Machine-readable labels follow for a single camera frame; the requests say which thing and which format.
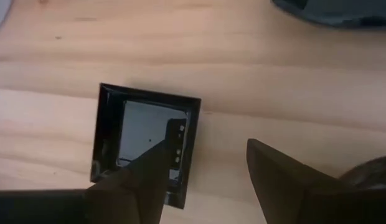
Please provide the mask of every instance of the gray panel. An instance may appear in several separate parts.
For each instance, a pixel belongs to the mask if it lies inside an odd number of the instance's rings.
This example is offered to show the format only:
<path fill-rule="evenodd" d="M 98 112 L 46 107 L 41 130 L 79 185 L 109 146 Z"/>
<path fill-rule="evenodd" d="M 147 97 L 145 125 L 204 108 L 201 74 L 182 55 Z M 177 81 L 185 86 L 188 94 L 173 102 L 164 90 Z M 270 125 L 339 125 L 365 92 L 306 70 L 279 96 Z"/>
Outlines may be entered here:
<path fill-rule="evenodd" d="M 187 119 L 183 111 L 134 101 L 125 104 L 118 158 L 134 160 L 164 140 L 169 119 Z"/>

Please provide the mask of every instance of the light wood surface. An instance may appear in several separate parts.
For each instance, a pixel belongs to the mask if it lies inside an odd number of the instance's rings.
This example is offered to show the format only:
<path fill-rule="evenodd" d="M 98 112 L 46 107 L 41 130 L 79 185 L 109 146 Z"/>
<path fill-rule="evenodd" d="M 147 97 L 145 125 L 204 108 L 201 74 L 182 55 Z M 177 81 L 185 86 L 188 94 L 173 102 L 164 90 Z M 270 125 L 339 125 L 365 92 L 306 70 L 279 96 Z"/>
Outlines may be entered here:
<path fill-rule="evenodd" d="M 162 223 L 265 223 L 248 138 L 333 176 L 386 155 L 386 32 L 268 0 L 18 0 L 0 29 L 0 189 L 91 185 L 100 82 L 202 98 L 186 208 Z"/>

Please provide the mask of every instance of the dark object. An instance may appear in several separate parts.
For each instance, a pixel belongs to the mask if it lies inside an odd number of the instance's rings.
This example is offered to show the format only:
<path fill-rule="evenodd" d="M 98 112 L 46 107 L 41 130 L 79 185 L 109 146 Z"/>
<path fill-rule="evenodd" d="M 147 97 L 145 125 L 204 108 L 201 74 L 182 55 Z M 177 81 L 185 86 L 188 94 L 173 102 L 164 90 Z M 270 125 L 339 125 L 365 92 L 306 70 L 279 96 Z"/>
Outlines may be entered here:
<path fill-rule="evenodd" d="M 200 102 L 101 84 L 91 181 L 118 171 L 166 137 L 172 158 L 165 203 L 184 208 Z"/>
<path fill-rule="evenodd" d="M 310 22 L 333 27 L 386 27 L 386 0 L 272 0 Z"/>
<path fill-rule="evenodd" d="M 386 189 L 349 185 L 255 139 L 247 163 L 268 224 L 386 223 Z"/>
<path fill-rule="evenodd" d="M 339 179 L 359 189 L 386 189 L 386 156 L 361 164 Z"/>
<path fill-rule="evenodd" d="M 0 191 L 0 223 L 157 224 L 170 160 L 162 141 L 86 190 Z"/>

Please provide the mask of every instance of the wood grain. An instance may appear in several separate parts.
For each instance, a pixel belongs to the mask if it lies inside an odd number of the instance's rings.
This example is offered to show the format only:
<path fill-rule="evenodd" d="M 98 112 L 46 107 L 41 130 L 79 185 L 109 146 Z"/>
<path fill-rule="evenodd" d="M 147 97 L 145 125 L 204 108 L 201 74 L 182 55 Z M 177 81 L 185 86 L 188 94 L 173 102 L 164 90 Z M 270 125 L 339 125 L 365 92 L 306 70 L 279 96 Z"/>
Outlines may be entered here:
<path fill-rule="evenodd" d="M 386 32 L 267 0 L 18 0 L 0 29 L 0 189 L 91 184 L 100 82 L 202 98 L 186 208 L 162 223 L 264 223 L 248 138 L 333 176 L 386 155 Z"/>

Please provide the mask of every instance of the square frame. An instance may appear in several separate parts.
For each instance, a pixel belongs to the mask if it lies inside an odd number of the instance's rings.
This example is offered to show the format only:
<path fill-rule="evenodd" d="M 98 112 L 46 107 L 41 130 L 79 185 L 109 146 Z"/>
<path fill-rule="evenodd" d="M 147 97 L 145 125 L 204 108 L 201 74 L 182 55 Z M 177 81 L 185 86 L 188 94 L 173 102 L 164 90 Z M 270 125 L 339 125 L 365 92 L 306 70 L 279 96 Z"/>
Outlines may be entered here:
<path fill-rule="evenodd" d="M 188 114 L 189 124 L 186 126 L 186 134 L 184 135 L 185 144 L 179 166 L 179 178 L 177 182 L 170 179 L 165 201 L 165 204 L 183 209 L 199 119 L 201 104 L 201 99 L 199 98 L 101 83 L 90 180 L 96 183 L 108 174 L 120 169 L 117 161 L 127 101 L 181 110 Z M 171 164 L 171 167 L 172 169 L 176 168 L 175 164 Z"/>

